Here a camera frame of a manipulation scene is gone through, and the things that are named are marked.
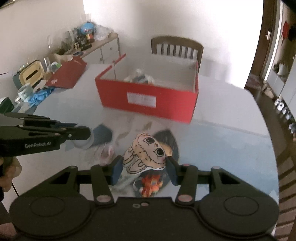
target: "finger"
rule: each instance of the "finger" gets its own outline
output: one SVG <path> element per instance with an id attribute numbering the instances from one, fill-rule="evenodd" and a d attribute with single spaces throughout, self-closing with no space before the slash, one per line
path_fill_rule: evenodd
<path id="1" fill-rule="evenodd" d="M 12 182 L 12 178 L 9 178 L 8 176 L 2 176 L 0 177 L 0 187 L 7 187 Z"/>
<path id="2" fill-rule="evenodd" d="M 22 171 L 22 166 L 16 157 L 13 157 L 12 165 L 16 167 L 16 171 L 13 177 L 17 177 Z"/>
<path id="3" fill-rule="evenodd" d="M 12 223 L 4 223 L 0 225 L 0 235 L 6 238 L 13 238 L 17 234 Z"/>
<path id="4" fill-rule="evenodd" d="M 3 192 L 8 192 L 11 189 L 12 182 L 10 182 L 7 186 L 3 187 Z"/>
<path id="5" fill-rule="evenodd" d="M 5 176 L 9 177 L 9 178 L 13 178 L 14 174 L 16 172 L 17 167 L 16 166 L 9 166 L 6 168 L 5 170 Z"/>

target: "open cardboard box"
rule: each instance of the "open cardboard box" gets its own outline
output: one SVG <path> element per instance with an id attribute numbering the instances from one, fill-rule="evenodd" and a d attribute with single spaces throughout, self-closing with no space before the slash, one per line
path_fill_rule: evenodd
<path id="1" fill-rule="evenodd" d="M 153 85 L 124 82 L 136 69 Z M 102 105 L 190 123 L 198 97 L 198 62 L 162 55 L 122 55 L 95 78 Z"/>

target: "cabinet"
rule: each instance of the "cabinet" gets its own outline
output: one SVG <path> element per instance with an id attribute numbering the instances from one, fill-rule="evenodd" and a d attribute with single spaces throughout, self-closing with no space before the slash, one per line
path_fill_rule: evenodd
<path id="1" fill-rule="evenodd" d="M 102 41 L 95 41 L 92 47 L 85 50 L 82 58 L 88 64 L 112 64 L 120 57 L 118 34 L 111 33 Z"/>
<path id="2" fill-rule="evenodd" d="M 268 77 L 267 77 L 267 83 L 272 88 L 274 93 L 279 97 L 281 94 L 281 91 L 284 87 L 284 82 L 281 80 L 281 78 L 277 75 L 274 70 L 271 70 Z"/>
<path id="3" fill-rule="evenodd" d="M 289 77 L 281 93 L 281 96 L 283 97 L 284 101 L 288 106 L 293 96 L 295 95 L 295 92 L 296 92 L 296 61 L 293 62 Z"/>
<path id="4" fill-rule="evenodd" d="M 290 104 L 288 105 L 293 116 L 296 116 L 296 94 L 292 97 Z"/>

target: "red clothing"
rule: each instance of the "red clothing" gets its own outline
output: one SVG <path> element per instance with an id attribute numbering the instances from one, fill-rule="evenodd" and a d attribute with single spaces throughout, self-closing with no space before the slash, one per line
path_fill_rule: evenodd
<path id="1" fill-rule="evenodd" d="M 284 23 L 284 25 L 283 25 L 283 32 L 281 34 L 281 36 L 283 37 L 283 41 L 281 42 L 281 44 L 283 44 L 284 43 L 284 40 L 288 37 L 288 35 L 289 35 L 289 29 L 290 29 L 290 26 L 289 26 L 289 24 L 286 21 Z"/>

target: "wooden chair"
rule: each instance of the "wooden chair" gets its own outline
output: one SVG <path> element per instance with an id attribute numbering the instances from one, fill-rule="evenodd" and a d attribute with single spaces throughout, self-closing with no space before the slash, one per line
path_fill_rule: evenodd
<path id="1" fill-rule="evenodd" d="M 275 237 L 279 241 L 296 240 L 296 142 L 277 157 L 280 216 Z"/>
<path id="2" fill-rule="evenodd" d="M 203 46 L 194 40 L 175 37 L 175 36 L 158 36 L 151 39 L 151 49 L 153 54 L 157 54 L 157 45 L 161 44 L 161 55 L 164 52 L 164 44 L 167 44 L 167 55 L 170 55 L 170 45 L 173 45 L 173 56 L 176 56 L 176 46 L 179 46 L 178 57 L 182 57 L 182 47 L 185 47 L 184 58 L 190 57 L 193 59 L 194 50 L 197 51 L 198 70 L 200 69 L 200 63 L 202 61 Z"/>

